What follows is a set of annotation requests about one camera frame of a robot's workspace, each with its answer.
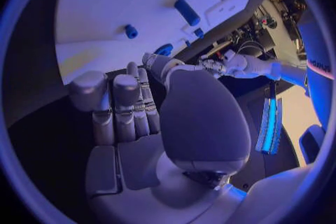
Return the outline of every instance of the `blue light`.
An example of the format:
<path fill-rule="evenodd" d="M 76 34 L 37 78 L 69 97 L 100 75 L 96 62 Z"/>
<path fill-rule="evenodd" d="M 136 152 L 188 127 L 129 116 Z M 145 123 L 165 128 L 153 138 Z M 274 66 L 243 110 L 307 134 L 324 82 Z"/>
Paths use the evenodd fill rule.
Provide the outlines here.
<path fill-rule="evenodd" d="M 267 132 L 266 132 L 263 149 L 262 149 L 264 152 L 269 152 L 270 147 L 272 146 L 274 127 L 276 125 L 276 111 L 277 111 L 277 102 L 275 99 L 271 99 L 269 102 Z"/>

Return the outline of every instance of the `white panel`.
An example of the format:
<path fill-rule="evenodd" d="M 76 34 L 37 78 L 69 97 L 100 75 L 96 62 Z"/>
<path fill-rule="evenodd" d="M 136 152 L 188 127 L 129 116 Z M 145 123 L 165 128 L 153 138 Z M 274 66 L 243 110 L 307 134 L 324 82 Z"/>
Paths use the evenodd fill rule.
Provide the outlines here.
<path fill-rule="evenodd" d="M 173 53 L 197 37 L 183 29 L 186 21 L 174 8 L 176 0 L 59 0 L 56 12 L 56 51 L 64 83 L 89 69 L 110 72 L 130 60 L 141 63 L 143 52 L 166 43 Z M 221 0 L 186 0 L 201 17 L 204 33 L 246 6 L 248 0 L 225 0 L 221 12 L 212 11 Z M 211 13 L 211 24 L 206 13 Z M 130 40 L 124 26 L 132 24 L 139 35 Z"/>

